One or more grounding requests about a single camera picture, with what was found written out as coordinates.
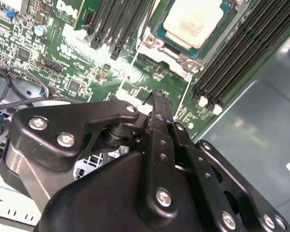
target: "integrated circuit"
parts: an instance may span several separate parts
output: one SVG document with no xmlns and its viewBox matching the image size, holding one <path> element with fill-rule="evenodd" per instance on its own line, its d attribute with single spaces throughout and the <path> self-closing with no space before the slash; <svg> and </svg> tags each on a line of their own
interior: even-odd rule
<svg viewBox="0 0 290 232">
<path fill-rule="evenodd" d="M 73 92 L 78 92 L 79 88 L 80 88 L 81 84 L 74 81 L 74 80 L 71 80 L 70 83 L 69 83 L 69 90 L 73 91 Z"/>
<path fill-rule="evenodd" d="M 17 52 L 17 58 L 21 59 L 22 61 L 28 62 L 30 58 L 30 51 L 27 51 L 26 49 L 19 47 Z"/>
<path fill-rule="evenodd" d="M 34 18 L 34 21 L 37 23 L 37 24 L 44 24 L 44 16 L 43 15 L 40 15 L 40 14 L 36 14 L 35 15 L 35 18 Z"/>
</svg>

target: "black memory slot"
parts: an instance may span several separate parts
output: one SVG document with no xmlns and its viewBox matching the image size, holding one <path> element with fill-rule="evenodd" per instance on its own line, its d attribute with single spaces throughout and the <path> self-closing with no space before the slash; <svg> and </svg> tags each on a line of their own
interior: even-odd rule
<svg viewBox="0 0 290 232">
<path fill-rule="evenodd" d="M 108 3 L 108 1 L 109 0 L 102 0 L 98 11 L 96 12 L 96 14 L 94 14 L 93 18 L 91 19 L 89 29 L 87 30 L 88 35 L 92 35 L 95 32 L 96 26 L 99 25 L 99 20 L 102 16 L 103 11 L 105 10 L 105 6 Z"/>
<path fill-rule="evenodd" d="M 119 53 L 121 52 L 125 42 L 127 41 L 128 36 L 130 35 L 130 32 L 131 32 L 131 29 L 133 25 L 136 23 L 137 18 L 140 16 L 146 2 L 147 2 L 146 0 L 138 1 L 136 9 L 134 10 L 133 16 L 129 19 L 129 23 L 127 27 L 125 28 L 124 32 L 120 35 L 118 39 L 116 47 L 111 55 L 111 59 L 117 60 Z"/>
<path fill-rule="evenodd" d="M 221 51 L 219 56 L 216 57 L 216 59 L 210 65 L 210 67 L 215 68 L 213 69 L 207 68 L 207 70 L 205 70 L 205 73 L 201 76 L 200 80 L 197 82 L 197 86 L 202 88 L 204 85 L 206 85 L 208 81 L 211 80 L 216 71 L 223 65 L 226 59 L 231 55 L 231 52 L 229 51 L 237 47 L 240 41 L 244 38 L 246 30 L 249 29 L 256 22 L 256 20 L 258 20 L 258 17 L 262 15 L 262 13 L 265 11 L 268 5 L 272 4 L 274 1 L 275 0 L 264 0 L 263 2 L 260 2 L 256 6 L 254 11 L 252 12 L 252 15 L 247 18 L 244 24 L 240 25 L 235 35 L 231 38 L 231 40 L 226 44 L 225 48 Z"/>
<path fill-rule="evenodd" d="M 212 96 L 217 97 L 218 94 L 229 84 L 229 82 L 232 81 L 236 73 L 239 72 L 239 70 L 251 59 L 248 56 L 252 56 L 254 55 L 254 53 L 260 52 L 259 51 L 260 45 L 263 43 L 263 41 L 268 40 L 268 36 L 275 29 L 275 27 L 277 27 L 277 25 L 279 25 L 284 20 L 284 18 L 286 17 L 285 12 L 289 12 L 289 10 L 290 10 L 290 4 L 285 4 L 284 6 L 282 6 L 282 8 L 277 9 L 276 11 L 277 14 L 272 15 L 272 18 L 273 18 L 272 21 L 264 20 L 263 23 L 261 23 L 261 25 L 258 25 L 258 27 L 264 28 L 264 30 L 260 33 L 262 33 L 262 35 L 266 36 L 267 38 L 263 38 L 259 36 L 258 34 L 252 40 L 253 42 L 252 44 L 250 44 L 248 47 L 243 48 L 244 52 L 241 54 L 242 59 L 240 59 L 240 61 L 242 62 L 240 63 L 234 62 L 233 65 L 236 67 L 233 67 L 233 69 L 231 69 L 230 72 L 225 72 L 222 75 L 224 76 L 225 74 L 227 74 L 229 78 L 224 78 L 222 83 L 220 83 L 213 91 L 210 92 Z"/>
<path fill-rule="evenodd" d="M 273 17 L 276 17 L 276 14 L 280 10 L 280 8 L 277 7 L 278 4 L 279 2 L 276 2 L 276 4 L 271 5 L 271 8 L 276 12 L 273 13 L 272 10 L 268 10 L 263 14 L 263 17 L 259 20 L 260 22 L 257 22 L 255 26 L 247 32 L 245 38 L 241 41 L 240 46 L 238 46 L 237 49 L 232 52 L 232 56 L 228 59 L 228 62 L 226 62 L 224 66 L 219 69 L 216 74 L 215 81 L 211 81 L 208 85 L 206 85 L 206 87 L 204 87 L 204 89 L 206 89 L 210 95 L 215 96 L 217 91 L 221 90 L 222 86 L 226 82 L 231 81 L 232 76 L 229 74 L 229 70 L 231 70 L 234 65 L 238 67 L 238 62 L 241 62 L 243 53 L 249 54 L 246 49 L 253 48 L 252 44 L 256 39 L 260 39 L 260 33 L 262 33 L 264 26 L 270 22 Z"/>
<path fill-rule="evenodd" d="M 275 30 L 274 33 L 272 33 L 268 40 L 263 42 L 262 48 L 259 50 L 259 52 L 255 53 L 250 59 L 247 64 L 242 66 L 238 70 L 238 72 L 234 75 L 235 78 L 226 85 L 216 96 L 217 99 L 223 100 L 227 94 L 238 84 L 238 82 L 245 76 L 245 74 L 254 66 L 256 63 L 256 60 L 260 59 L 263 55 L 265 55 L 267 52 L 269 52 L 269 49 L 271 48 L 272 43 L 274 43 L 284 32 L 284 28 L 287 28 L 290 26 L 290 16 L 287 20 L 284 20 L 279 27 Z"/>
<path fill-rule="evenodd" d="M 108 35 L 106 39 L 107 41 L 112 40 L 111 43 L 114 43 L 117 40 L 122 24 L 125 20 L 125 17 L 127 16 L 131 4 L 132 0 L 125 0 L 123 10 L 121 11 L 120 16 L 118 17 L 118 20 L 114 26 L 114 30 Z"/>
<path fill-rule="evenodd" d="M 110 25 L 120 5 L 121 1 L 118 0 L 113 1 L 111 8 L 106 16 L 106 21 L 101 27 L 101 29 L 98 31 L 98 33 L 95 35 L 95 38 L 92 41 L 93 43 L 97 43 L 98 45 L 103 44 L 105 42 L 105 36 L 107 35 L 107 33 L 111 33 L 114 30 L 114 28 L 110 28 Z"/>
</svg>

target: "screw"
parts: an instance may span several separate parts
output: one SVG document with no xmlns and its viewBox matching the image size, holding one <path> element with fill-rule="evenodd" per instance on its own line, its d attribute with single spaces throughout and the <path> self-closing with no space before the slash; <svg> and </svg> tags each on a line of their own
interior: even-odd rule
<svg viewBox="0 0 290 232">
<path fill-rule="evenodd" d="M 180 131 L 183 131 L 183 130 L 184 130 L 184 128 L 183 128 L 181 125 L 179 125 L 179 124 L 177 124 L 177 128 L 178 128 Z"/>
<path fill-rule="evenodd" d="M 71 134 L 63 133 L 63 134 L 58 135 L 57 142 L 61 146 L 71 147 L 74 145 L 75 140 Z"/>
<path fill-rule="evenodd" d="M 162 189 L 158 189 L 156 193 L 156 197 L 158 202 L 164 206 L 164 207 L 169 207 L 172 204 L 172 199 L 169 193 Z"/>
<path fill-rule="evenodd" d="M 222 217 L 223 222 L 226 224 L 226 226 L 230 230 L 235 230 L 235 228 L 236 228 L 235 221 L 229 213 L 222 212 L 221 217 Z"/>
<path fill-rule="evenodd" d="M 283 228 L 284 230 L 286 229 L 286 225 L 284 224 L 284 221 L 279 216 L 275 216 L 275 220 L 281 226 L 281 228 Z"/>
<path fill-rule="evenodd" d="M 48 124 L 46 120 L 39 117 L 34 117 L 30 119 L 29 126 L 34 130 L 42 131 L 47 128 Z"/>
<path fill-rule="evenodd" d="M 131 112 L 131 113 L 134 113 L 135 112 L 135 109 L 132 106 L 130 106 L 130 105 L 127 106 L 127 110 L 129 112 Z"/>
<path fill-rule="evenodd" d="M 268 227 L 270 227 L 271 229 L 275 229 L 275 224 L 273 223 L 273 220 L 269 216 L 264 214 L 263 219 L 264 219 L 266 225 L 268 225 Z"/>
<path fill-rule="evenodd" d="M 204 147 L 205 147 L 207 150 L 210 150 L 210 149 L 211 149 L 211 147 L 210 147 L 210 145 L 208 145 L 208 143 L 204 142 L 203 145 L 204 145 Z"/>
</svg>

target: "dimm slot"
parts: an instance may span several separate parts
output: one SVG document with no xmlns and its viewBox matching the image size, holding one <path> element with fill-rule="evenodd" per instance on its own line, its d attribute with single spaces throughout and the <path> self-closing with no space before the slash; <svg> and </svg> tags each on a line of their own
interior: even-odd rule
<svg viewBox="0 0 290 232">
<path fill-rule="evenodd" d="M 228 73 L 228 71 L 233 67 L 233 65 L 240 60 L 241 55 L 246 51 L 247 48 L 251 47 L 251 44 L 254 42 L 255 38 L 260 37 L 260 33 L 262 33 L 262 30 L 264 27 L 271 21 L 271 19 L 276 16 L 276 14 L 279 12 L 281 7 L 283 7 L 283 4 L 279 4 L 279 2 L 276 2 L 276 4 L 273 4 L 271 7 L 272 9 L 275 9 L 275 13 L 273 14 L 272 10 L 268 10 L 262 18 L 260 18 L 259 21 L 261 21 L 260 24 L 256 25 L 251 28 L 248 31 L 248 34 L 246 34 L 245 38 L 242 40 L 240 47 L 236 48 L 231 52 L 232 56 L 231 59 L 228 59 L 228 62 L 224 64 L 224 67 L 219 69 L 219 71 L 216 74 L 216 78 L 209 82 L 205 87 L 204 90 L 208 92 L 211 95 L 215 95 L 215 89 L 219 90 L 220 88 L 220 81 L 222 80 L 223 82 L 227 82 L 230 80 L 230 76 L 228 75 L 227 78 L 224 78 L 225 75 Z"/>
</svg>

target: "wire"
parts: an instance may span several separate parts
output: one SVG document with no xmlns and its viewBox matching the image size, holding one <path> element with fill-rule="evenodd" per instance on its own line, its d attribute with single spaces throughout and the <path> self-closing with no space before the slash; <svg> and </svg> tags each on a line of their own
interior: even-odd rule
<svg viewBox="0 0 290 232">
<path fill-rule="evenodd" d="M 146 20 L 145 20 L 145 23 L 144 23 L 144 26 L 143 26 L 143 29 L 142 29 L 142 33 L 141 33 L 141 36 L 140 36 L 141 41 L 143 41 L 143 36 L 144 36 L 145 30 L 146 30 L 146 28 L 147 28 L 147 26 L 149 24 L 149 21 L 150 21 L 150 18 L 151 18 L 151 13 L 152 13 L 152 11 L 154 9 L 154 6 L 155 6 L 155 2 L 156 2 L 155 0 L 151 1 L 151 5 L 150 5 L 150 8 L 148 10 L 148 15 L 146 17 Z"/>
<path fill-rule="evenodd" d="M 9 76 L 7 74 L 5 74 L 4 72 L 0 71 L 0 75 L 4 78 L 5 83 L 6 83 L 5 88 L 0 96 L 0 102 L 1 102 L 9 92 L 11 81 L 10 81 Z"/>
<path fill-rule="evenodd" d="M 11 91 L 20 99 L 20 100 L 27 100 L 28 98 L 23 95 L 17 88 L 16 86 L 14 85 L 12 79 L 10 76 L 8 76 L 9 79 L 10 79 L 10 89 Z M 30 104 L 26 104 L 27 107 L 34 107 L 34 105 L 32 103 Z"/>
<path fill-rule="evenodd" d="M 13 107 L 20 106 L 20 105 L 26 105 L 26 104 L 30 104 L 30 103 L 35 103 L 35 102 L 43 102 L 43 101 L 61 101 L 61 102 L 64 101 L 64 102 L 70 102 L 72 104 L 83 103 L 83 102 L 78 101 L 78 100 L 69 99 L 69 98 L 62 98 L 62 97 L 53 97 L 53 98 L 36 97 L 36 98 L 29 98 L 27 100 L 17 101 L 17 102 L 13 102 L 13 103 L 9 103 L 9 104 L 2 104 L 2 105 L 0 105 L 0 110 L 13 108 Z"/>
<path fill-rule="evenodd" d="M 10 70 L 19 70 L 25 74 L 27 74 L 28 76 L 32 77 L 33 79 L 35 79 L 43 88 L 47 89 L 48 91 L 48 87 L 46 84 L 44 84 L 38 77 L 36 77 L 35 75 L 33 75 L 32 73 L 30 73 L 29 71 L 17 67 L 17 66 L 0 66 L 0 70 L 5 70 L 5 69 L 10 69 Z"/>
</svg>

